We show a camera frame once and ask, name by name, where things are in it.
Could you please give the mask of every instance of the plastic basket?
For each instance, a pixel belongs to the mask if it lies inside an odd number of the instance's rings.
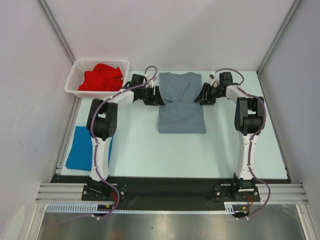
[[[99,98],[106,99],[117,91],[78,91],[79,86],[85,80],[85,71],[92,71],[97,64],[106,64],[113,68],[119,67],[123,75],[123,84],[127,82],[129,74],[129,61],[121,59],[106,59],[106,58],[81,58],[76,60],[66,79],[64,90],[67,93],[72,93],[79,98]]]

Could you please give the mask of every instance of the red cloth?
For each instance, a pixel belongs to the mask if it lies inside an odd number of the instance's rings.
[[[84,72],[84,82],[79,91],[119,91],[122,87],[122,72],[102,63],[97,64],[93,71]]]

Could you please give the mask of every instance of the blue cloth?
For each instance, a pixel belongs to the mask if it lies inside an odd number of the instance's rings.
[[[203,107],[194,102],[202,89],[201,74],[160,73],[159,86],[165,103],[159,106],[159,133],[205,134]]]
[[[76,126],[71,151],[65,166],[68,169],[91,171],[92,168],[92,141],[85,126]]]

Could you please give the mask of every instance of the white basket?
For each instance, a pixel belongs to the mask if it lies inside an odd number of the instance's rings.
[[[64,90],[79,98],[106,99],[117,93],[117,91],[78,91],[79,86],[84,83],[85,71],[92,71],[97,64],[106,64],[113,68],[119,67],[123,75],[123,85],[127,82],[129,74],[129,61],[105,58],[81,58],[76,60],[66,79]]]

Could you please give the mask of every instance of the reflective metal surface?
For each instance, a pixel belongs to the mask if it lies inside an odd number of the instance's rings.
[[[268,205],[249,220],[231,215],[115,213],[96,220],[46,213],[39,240],[305,240],[295,205]]]

